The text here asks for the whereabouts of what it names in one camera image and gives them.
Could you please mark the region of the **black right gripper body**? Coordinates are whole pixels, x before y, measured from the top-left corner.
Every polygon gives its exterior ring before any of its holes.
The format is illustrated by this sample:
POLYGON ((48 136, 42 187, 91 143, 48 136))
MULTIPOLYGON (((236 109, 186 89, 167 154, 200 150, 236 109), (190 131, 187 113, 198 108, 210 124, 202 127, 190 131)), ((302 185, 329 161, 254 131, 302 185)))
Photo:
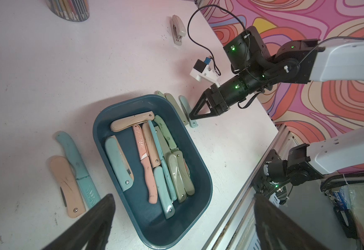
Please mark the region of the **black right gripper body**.
POLYGON ((263 91, 263 86, 256 80, 247 83, 242 78, 233 78, 220 87, 214 83, 200 96, 189 118, 198 120, 220 116, 256 91, 263 91))

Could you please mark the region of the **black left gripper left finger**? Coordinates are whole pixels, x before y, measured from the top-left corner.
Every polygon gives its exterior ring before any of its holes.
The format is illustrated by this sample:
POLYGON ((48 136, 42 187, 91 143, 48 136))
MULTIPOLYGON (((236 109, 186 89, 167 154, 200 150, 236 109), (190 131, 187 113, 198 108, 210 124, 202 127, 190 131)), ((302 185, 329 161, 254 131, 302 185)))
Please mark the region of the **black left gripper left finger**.
POLYGON ((104 250, 116 210, 114 197, 107 194, 45 250, 104 250))

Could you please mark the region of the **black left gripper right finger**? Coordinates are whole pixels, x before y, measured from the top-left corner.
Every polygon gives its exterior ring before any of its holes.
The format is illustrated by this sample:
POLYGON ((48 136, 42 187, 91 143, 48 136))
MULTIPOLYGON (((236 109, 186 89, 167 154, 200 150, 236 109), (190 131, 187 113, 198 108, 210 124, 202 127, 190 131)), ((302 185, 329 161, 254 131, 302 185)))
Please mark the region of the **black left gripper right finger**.
POLYGON ((266 197, 254 196, 256 232, 262 250, 326 250, 266 197))

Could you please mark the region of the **light blue folding knife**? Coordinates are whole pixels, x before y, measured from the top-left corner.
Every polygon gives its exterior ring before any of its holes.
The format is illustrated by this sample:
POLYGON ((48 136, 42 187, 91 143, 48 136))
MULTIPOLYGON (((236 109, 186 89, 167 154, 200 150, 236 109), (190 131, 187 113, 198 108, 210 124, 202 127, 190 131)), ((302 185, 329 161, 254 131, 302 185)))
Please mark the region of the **light blue folding knife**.
POLYGON ((191 107, 190 107, 190 105, 189 105, 189 102, 188 102, 187 98, 186 98, 185 96, 183 96, 183 95, 180 95, 180 96, 179 96, 179 101, 180 101, 180 103, 181 103, 181 105, 182 105, 182 108, 183 108, 183 110, 184 110, 184 112, 185 112, 185 115, 186 115, 186 117, 187 117, 187 119, 188 119, 189 126, 190 126, 191 128, 196 128, 196 127, 198 127, 198 123, 197 123, 197 121, 196 121, 196 120, 194 120, 194 119, 191 119, 191 118, 189 117, 189 115, 190 115, 190 113, 191 113, 192 109, 191 109, 191 107))

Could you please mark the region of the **light blue ceramic fruit knife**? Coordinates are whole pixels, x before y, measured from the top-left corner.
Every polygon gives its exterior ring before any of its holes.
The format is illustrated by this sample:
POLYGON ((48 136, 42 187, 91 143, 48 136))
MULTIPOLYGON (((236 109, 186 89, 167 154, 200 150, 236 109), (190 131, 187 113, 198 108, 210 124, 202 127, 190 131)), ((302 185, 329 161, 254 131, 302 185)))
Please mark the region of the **light blue ceramic fruit knife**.
POLYGON ((55 139, 63 147, 65 156, 73 167, 77 184, 88 208, 93 208, 101 200, 101 197, 86 168, 77 145, 71 136, 64 131, 58 132, 55 139))

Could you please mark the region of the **olive green folding knife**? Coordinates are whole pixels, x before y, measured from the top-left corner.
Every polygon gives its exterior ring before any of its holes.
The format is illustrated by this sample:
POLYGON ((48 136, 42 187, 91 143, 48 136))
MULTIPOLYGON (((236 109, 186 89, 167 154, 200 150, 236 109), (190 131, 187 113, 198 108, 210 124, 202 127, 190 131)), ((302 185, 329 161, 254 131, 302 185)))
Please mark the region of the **olive green folding knife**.
POLYGON ((179 115, 179 117, 180 117, 181 121, 183 122, 183 124, 185 126, 189 125, 188 119, 187 119, 185 113, 183 112, 183 110, 178 105, 176 99, 170 93, 165 93, 165 98, 172 104, 172 106, 176 110, 176 112, 179 115))

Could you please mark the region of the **light green ceramic fruit knife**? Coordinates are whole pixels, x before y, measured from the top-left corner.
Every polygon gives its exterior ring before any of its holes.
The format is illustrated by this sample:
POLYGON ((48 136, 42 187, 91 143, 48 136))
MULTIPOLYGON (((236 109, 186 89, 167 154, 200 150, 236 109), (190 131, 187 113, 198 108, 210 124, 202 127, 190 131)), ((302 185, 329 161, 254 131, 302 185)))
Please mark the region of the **light green ceramic fruit knife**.
POLYGON ((165 95, 161 92, 161 91, 155 91, 155 93, 154 93, 155 95, 158 95, 158 96, 160 96, 160 97, 162 97, 162 98, 166 98, 165 97, 165 95))

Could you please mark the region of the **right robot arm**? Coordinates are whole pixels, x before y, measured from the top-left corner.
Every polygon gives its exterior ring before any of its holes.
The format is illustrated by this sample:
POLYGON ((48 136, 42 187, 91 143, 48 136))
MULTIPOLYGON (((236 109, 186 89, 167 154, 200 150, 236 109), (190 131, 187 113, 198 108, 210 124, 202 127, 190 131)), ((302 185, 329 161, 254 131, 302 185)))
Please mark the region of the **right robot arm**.
MULTIPOLYGON (((188 118, 219 116, 240 105, 249 94, 259 95, 278 83, 311 81, 364 81, 364 38, 337 36, 319 41, 296 40, 270 55, 257 29, 244 29, 224 46, 234 76, 222 85, 215 80, 206 89, 188 118)), ((340 172, 364 173, 364 127, 321 142, 301 144, 287 159, 263 164, 253 180, 256 191, 271 195, 286 184, 301 185, 340 172)))

